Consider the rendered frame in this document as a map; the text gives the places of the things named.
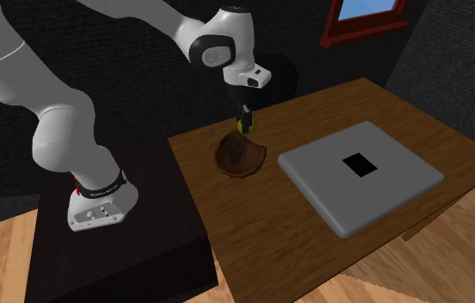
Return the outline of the red framed window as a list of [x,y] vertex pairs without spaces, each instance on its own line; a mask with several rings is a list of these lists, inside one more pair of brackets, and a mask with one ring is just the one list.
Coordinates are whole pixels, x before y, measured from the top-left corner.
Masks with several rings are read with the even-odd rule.
[[344,0],[332,0],[319,45],[332,48],[407,29],[410,24],[403,21],[403,16],[409,1],[394,0],[389,10],[342,19]]

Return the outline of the yellow ball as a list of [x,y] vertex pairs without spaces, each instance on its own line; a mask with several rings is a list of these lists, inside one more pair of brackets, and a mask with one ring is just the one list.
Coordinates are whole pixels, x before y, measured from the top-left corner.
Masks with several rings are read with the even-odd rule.
[[257,122],[254,115],[243,116],[237,121],[237,130],[243,135],[252,134],[256,130],[256,125]]

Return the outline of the brown wooden table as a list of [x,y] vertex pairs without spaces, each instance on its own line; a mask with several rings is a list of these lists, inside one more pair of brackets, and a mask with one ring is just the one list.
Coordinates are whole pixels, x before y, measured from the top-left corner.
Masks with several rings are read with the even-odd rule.
[[[235,303],[293,303],[352,275],[418,297],[457,303],[445,246],[407,240],[416,225],[475,188],[475,142],[368,79],[262,109],[253,139],[268,149],[253,176],[219,172],[221,121],[170,139]],[[440,170],[445,180],[350,238],[339,238],[277,163],[296,146],[371,121]]]

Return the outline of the brown wooden bowl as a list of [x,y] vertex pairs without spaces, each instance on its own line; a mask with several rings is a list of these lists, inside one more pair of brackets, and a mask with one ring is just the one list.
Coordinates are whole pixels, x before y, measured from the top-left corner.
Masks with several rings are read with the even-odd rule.
[[223,174],[232,178],[245,178],[261,169],[266,156],[266,146],[258,145],[234,130],[218,143],[214,161]]

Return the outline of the grey flat tablet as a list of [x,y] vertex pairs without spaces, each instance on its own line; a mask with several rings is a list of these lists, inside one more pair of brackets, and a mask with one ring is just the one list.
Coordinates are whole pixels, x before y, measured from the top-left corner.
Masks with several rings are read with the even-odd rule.
[[277,162],[341,238],[445,179],[438,169],[370,121],[284,152]]

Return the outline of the dark robot stand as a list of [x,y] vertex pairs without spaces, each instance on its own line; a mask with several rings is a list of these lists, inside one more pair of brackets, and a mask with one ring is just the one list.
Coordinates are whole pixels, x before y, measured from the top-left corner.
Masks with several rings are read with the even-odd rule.
[[24,303],[183,303],[218,286],[206,228],[169,141],[114,158],[139,190],[119,224],[72,231],[72,176],[44,177]]

